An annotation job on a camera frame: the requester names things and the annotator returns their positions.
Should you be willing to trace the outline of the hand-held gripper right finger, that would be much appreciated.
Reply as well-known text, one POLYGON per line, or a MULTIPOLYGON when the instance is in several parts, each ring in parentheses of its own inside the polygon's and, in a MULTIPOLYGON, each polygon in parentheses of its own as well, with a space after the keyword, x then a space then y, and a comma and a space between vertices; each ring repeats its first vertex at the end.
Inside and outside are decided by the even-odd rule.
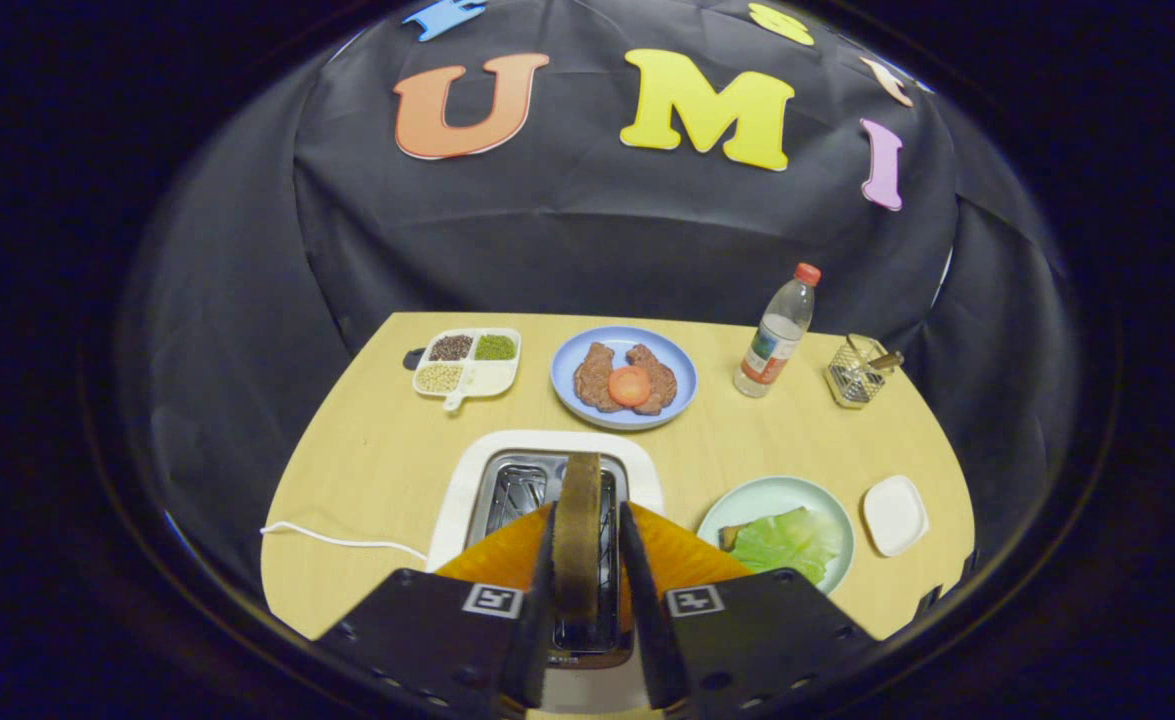
POLYGON ((625 502, 616 533, 647 702, 665 719, 820 719, 862 693, 881 644, 783 568, 660 591, 625 502))

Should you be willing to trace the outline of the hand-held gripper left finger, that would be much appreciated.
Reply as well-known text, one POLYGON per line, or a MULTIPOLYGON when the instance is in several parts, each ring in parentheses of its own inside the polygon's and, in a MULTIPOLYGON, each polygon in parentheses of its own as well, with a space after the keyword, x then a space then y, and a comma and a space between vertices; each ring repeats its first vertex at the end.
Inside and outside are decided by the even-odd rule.
POLYGON ((543 700, 555 516, 535 514, 528 591, 400 568, 318 637, 318 652, 372 693, 378 719, 523 719, 543 700))

